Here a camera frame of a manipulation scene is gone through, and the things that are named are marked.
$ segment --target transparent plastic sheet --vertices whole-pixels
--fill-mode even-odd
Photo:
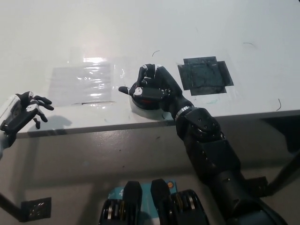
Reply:
[[[125,84],[127,58],[84,58],[82,63],[52,71],[49,98],[54,106],[105,104],[116,100]]]
[[[108,102],[112,100],[111,78],[109,62],[55,68],[49,98],[55,106]]]

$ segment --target white table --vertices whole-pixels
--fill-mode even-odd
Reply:
[[[83,58],[126,62],[112,102],[45,111],[49,122],[36,135],[172,123],[132,112],[117,87],[131,86],[145,63],[164,65],[182,86],[177,65],[192,57],[225,60],[232,76],[227,94],[184,91],[213,116],[274,116],[278,99],[278,115],[300,110],[298,0],[13,0],[2,1],[0,12],[0,102],[28,90],[48,96],[53,69]]]

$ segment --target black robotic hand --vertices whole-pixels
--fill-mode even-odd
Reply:
[[[7,135],[14,136],[31,120],[34,120],[36,128],[40,129],[39,117],[43,122],[48,121],[40,106],[52,111],[54,110],[51,106],[52,102],[45,97],[34,95],[31,91],[16,94],[16,96],[20,100],[13,106],[12,117],[5,121],[1,130],[5,131]]]
[[[170,112],[173,119],[182,108],[193,106],[183,97],[180,86],[171,74],[161,65],[143,65],[132,87],[119,87],[119,91],[130,95],[138,107],[147,110],[161,108]]]

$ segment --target mechanical hand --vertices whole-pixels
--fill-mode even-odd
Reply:
[[[43,122],[48,121],[40,106],[52,111],[54,108],[51,104],[49,99],[35,96],[31,91],[11,96],[0,108],[2,148],[10,147],[15,141],[16,134],[31,120],[34,120],[36,128],[40,129],[39,117]]]
[[[130,95],[138,107],[161,108],[170,112],[174,119],[182,108],[193,106],[183,97],[180,86],[171,74],[161,65],[143,65],[132,87],[119,87],[119,91]]]

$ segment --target robot forearm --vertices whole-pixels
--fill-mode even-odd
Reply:
[[[207,110],[182,110],[176,129],[199,179],[210,188],[227,225],[287,225],[250,194],[240,172],[240,160]]]

